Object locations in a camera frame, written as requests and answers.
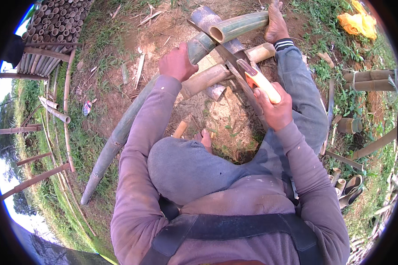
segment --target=hollow bamboo end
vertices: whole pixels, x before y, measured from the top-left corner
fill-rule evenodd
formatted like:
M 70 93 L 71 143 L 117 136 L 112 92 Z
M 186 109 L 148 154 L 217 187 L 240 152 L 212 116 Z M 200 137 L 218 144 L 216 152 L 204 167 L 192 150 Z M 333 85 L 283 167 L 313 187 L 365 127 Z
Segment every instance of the hollow bamboo end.
M 218 42 L 220 42 L 220 43 L 224 42 L 224 34 L 221 31 L 221 29 L 218 29 L 216 26 L 210 27 L 209 34 L 211 35 L 211 37 L 218 40 Z

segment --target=orange saw handle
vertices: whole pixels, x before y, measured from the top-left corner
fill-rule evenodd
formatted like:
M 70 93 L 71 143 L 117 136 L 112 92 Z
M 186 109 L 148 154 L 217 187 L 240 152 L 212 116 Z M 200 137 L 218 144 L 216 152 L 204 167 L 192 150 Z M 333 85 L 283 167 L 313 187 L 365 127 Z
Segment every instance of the orange saw handle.
M 250 75 L 248 72 L 245 72 L 246 82 L 248 83 L 249 87 L 254 88 L 255 85 L 261 88 L 267 93 L 271 103 L 273 104 L 280 103 L 281 96 L 277 92 L 277 90 L 273 87 L 273 85 L 271 85 L 270 81 L 268 81 L 268 79 L 265 78 L 265 76 L 255 67 L 252 66 L 252 68 L 256 71 L 256 74 L 254 76 Z

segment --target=person's left hand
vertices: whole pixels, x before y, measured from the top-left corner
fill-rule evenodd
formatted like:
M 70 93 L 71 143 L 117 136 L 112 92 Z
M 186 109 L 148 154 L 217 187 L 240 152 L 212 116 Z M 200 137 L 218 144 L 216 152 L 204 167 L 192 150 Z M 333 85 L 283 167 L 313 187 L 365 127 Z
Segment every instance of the person's left hand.
M 159 73 L 172 76 L 183 82 L 199 70 L 199 66 L 192 65 L 186 42 L 180 42 L 178 47 L 172 49 L 159 60 Z

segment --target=hand saw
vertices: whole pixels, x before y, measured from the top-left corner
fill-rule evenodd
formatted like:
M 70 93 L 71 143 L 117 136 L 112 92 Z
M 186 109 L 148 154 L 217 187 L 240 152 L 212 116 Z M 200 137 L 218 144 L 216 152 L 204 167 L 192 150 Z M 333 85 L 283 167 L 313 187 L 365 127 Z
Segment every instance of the hand saw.
M 265 76 L 260 71 L 258 71 L 255 67 L 250 66 L 245 60 L 238 59 L 229 50 L 227 50 L 226 47 L 224 47 L 224 45 L 219 43 L 208 33 L 206 33 L 201 28 L 196 26 L 192 21 L 190 20 L 186 21 L 197 31 L 205 33 L 215 43 L 216 46 L 219 45 L 221 47 L 219 52 L 221 52 L 222 55 L 233 65 L 233 67 L 237 70 L 237 72 L 246 81 L 246 83 L 251 89 L 259 87 L 267 93 L 271 103 L 273 104 L 280 103 L 281 97 L 279 93 L 273 87 L 273 85 L 271 85 L 270 81 L 268 81 L 268 79 L 265 78 Z

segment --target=green bamboo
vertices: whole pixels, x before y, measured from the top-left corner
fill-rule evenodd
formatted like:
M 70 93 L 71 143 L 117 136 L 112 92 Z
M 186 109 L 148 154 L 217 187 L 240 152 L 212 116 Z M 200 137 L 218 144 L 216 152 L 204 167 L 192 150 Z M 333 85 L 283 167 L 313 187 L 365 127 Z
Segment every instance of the green bamboo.
M 221 43 L 233 40 L 248 31 L 268 25 L 268 12 L 250 13 L 214 24 L 209 34 Z
M 215 44 L 212 42 L 212 40 L 206 34 L 202 32 L 199 33 L 188 42 L 190 62 L 192 64 L 197 64 L 214 48 Z M 136 117 L 140 108 L 143 106 L 143 103 L 145 102 L 149 93 L 152 91 L 152 88 L 154 87 L 158 77 L 159 73 L 152 77 L 152 79 L 149 81 L 146 87 L 143 88 L 142 92 L 140 92 L 115 127 L 111 137 L 108 139 L 105 147 L 100 153 L 92 173 L 90 174 L 90 179 L 83 193 L 83 197 L 81 198 L 81 204 L 86 205 L 89 203 L 91 196 L 93 195 L 100 180 L 103 178 L 106 170 L 111 165 L 121 147 L 127 142 L 128 134 L 130 133 L 134 118 Z

